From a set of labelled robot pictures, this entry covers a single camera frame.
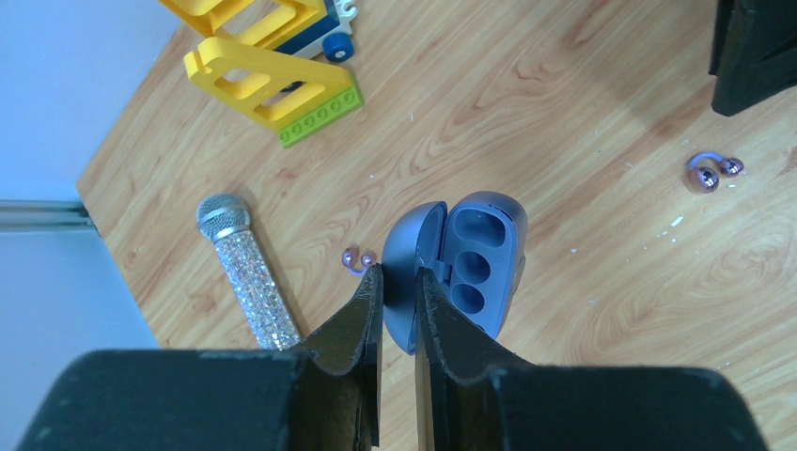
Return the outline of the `purple-grey earbud charging case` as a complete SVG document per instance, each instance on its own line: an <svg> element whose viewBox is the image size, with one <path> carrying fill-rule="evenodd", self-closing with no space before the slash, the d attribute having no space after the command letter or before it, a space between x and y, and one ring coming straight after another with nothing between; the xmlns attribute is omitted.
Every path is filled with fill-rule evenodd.
<svg viewBox="0 0 797 451"><path fill-rule="evenodd" d="M416 348L414 278L431 269L446 297L496 338L508 316L525 265L527 213L497 192L475 192L453 207L419 205L389 231L382 255L384 324L407 354Z"/></svg>

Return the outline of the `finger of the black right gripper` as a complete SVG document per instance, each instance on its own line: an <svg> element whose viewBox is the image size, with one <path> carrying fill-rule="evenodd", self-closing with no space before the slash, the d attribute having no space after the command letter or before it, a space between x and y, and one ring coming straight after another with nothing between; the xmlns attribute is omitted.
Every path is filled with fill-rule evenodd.
<svg viewBox="0 0 797 451"><path fill-rule="evenodd" d="M719 1L709 74L725 117L796 86L796 0Z"/></svg>

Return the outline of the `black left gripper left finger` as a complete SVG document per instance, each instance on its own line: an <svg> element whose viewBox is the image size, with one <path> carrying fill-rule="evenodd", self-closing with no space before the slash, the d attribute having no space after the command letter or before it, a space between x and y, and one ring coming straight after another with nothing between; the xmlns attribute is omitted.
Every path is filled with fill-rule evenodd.
<svg viewBox="0 0 797 451"><path fill-rule="evenodd" d="M286 350L97 350L57 377L22 450L369 450L383 271Z"/></svg>

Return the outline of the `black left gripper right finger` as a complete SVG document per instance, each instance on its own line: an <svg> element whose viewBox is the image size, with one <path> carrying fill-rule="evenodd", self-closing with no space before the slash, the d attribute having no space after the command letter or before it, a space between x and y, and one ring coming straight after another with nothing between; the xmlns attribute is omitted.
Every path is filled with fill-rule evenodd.
<svg viewBox="0 0 797 451"><path fill-rule="evenodd" d="M461 313L434 273L415 278L423 450L763 450L720 373L687 366L534 365Z"/></svg>

